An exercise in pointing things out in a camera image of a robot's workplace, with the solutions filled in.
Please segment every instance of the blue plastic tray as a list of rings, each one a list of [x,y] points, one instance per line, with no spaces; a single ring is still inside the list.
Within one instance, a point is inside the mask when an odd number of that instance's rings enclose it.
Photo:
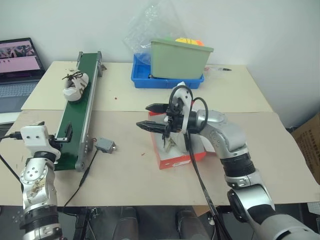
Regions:
[[[191,89],[199,88],[205,78],[201,75],[199,79],[166,79],[149,77],[151,74],[151,66],[144,64],[138,59],[139,55],[146,53],[136,53],[133,56],[133,66],[131,72],[131,80],[137,89],[172,89],[182,81]]]

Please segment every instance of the sneaker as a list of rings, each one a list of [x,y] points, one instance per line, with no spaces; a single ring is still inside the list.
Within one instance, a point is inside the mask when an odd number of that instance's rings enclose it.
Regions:
[[[88,86],[88,75],[77,70],[75,73],[71,75],[68,74],[62,79],[66,79],[63,89],[65,99],[69,102],[77,102],[81,100],[81,97]]]

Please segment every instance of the tabletop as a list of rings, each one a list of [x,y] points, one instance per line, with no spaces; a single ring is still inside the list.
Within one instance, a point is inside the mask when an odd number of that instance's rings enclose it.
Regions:
[[[4,112],[0,113],[0,124],[11,124],[17,120],[20,112]]]
[[[171,89],[135,88],[131,81],[132,63],[104,63],[107,70],[98,79],[95,91],[97,111],[146,111],[152,103],[168,103]],[[76,62],[54,61],[29,96],[23,110],[64,110],[62,89],[69,69]],[[219,65],[232,71],[206,71],[205,81],[193,89],[211,109],[225,113],[272,112],[272,108],[244,65]]]
[[[56,132],[63,111],[24,110],[9,132],[45,121]],[[320,189],[292,136],[274,112],[227,113],[246,134],[251,159],[276,204],[316,202]],[[136,126],[147,112],[93,111],[90,134],[116,143],[112,154],[99,152],[80,191],[69,206],[206,205],[191,164],[160,170],[149,132]],[[30,157],[23,141],[4,139],[0,153],[17,174]],[[229,205],[223,166],[213,154],[198,162],[206,188],[216,205]],[[76,191],[81,172],[56,171],[58,205]],[[0,205],[21,205],[20,184],[1,164]]]

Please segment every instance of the laptop keyboard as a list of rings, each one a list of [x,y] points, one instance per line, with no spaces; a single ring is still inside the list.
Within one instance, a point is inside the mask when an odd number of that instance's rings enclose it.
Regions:
[[[0,85],[0,98],[28,96],[37,83]]]

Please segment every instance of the robotic arm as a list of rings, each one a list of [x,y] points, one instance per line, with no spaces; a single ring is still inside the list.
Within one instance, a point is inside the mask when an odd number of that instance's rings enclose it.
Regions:
[[[155,113],[166,113],[166,123],[151,121],[137,122],[149,132],[163,133],[163,139],[170,132],[189,131],[207,138],[225,172],[225,181],[231,190],[227,197],[237,220],[249,223],[261,240],[320,240],[320,235],[296,220],[278,213],[255,168],[246,144],[244,131],[228,122],[218,111],[192,111],[192,92],[183,83],[173,89],[169,104],[152,104],[146,109]]]
[[[44,123],[25,126],[20,132],[33,156],[27,159],[20,174],[24,213],[20,229],[25,230],[23,240],[67,240],[63,238],[58,219],[54,162],[61,156],[60,143],[71,139],[71,126],[63,139],[49,135]]]

